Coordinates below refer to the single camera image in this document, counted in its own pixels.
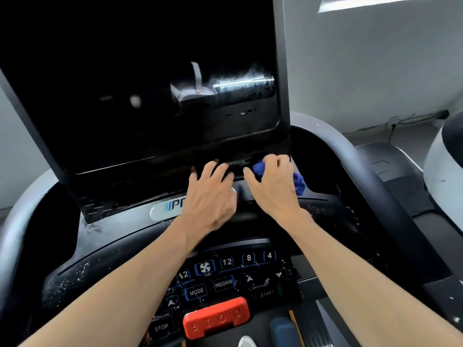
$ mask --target blue cloth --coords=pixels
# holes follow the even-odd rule
[[[262,162],[262,160],[260,160],[258,163],[252,166],[252,171],[256,175],[263,176],[264,170],[265,170],[265,163]],[[302,177],[302,175],[293,173],[293,182],[294,182],[294,187],[296,189],[296,194],[298,196],[302,196],[302,194],[304,193],[304,190],[307,187],[304,182],[304,178]]]

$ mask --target display screen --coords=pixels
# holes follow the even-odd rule
[[[0,55],[3,73],[68,173],[278,123],[272,0],[159,3],[136,5],[143,15],[36,24],[21,56]]]

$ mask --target red stop button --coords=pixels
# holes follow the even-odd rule
[[[238,326],[249,318],[248,303],[243,297],[238,297],[188,313],[183,318],[183,327],[187,338],[194,340],[204,337],[208,330]]]

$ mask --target number button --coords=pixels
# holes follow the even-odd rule
[[[263,253],[264,262],[275,262],[276,261],[276,252],[275,251],[265,251]]]
[[[256,255],[252,252],[243,253],[242,259],[245,266],[250,266],[256,262]]]
[[[220,260],[220,267],[222,269],[229,269],[233,268],[234,263],[233,263],[233,257],[228,257],[228,258],[222,258]]]
[[[177,274],[177,280],[179,283],[188,281],[191,279],[190,271],[188,269],[182,269]]]

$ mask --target treadmill console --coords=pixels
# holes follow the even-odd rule
[[[204,252],[178,271],[141,345],[181,337],[186,314],[216,303],[243,297],[252,315],[298,296],[285,249],[264,243]]]

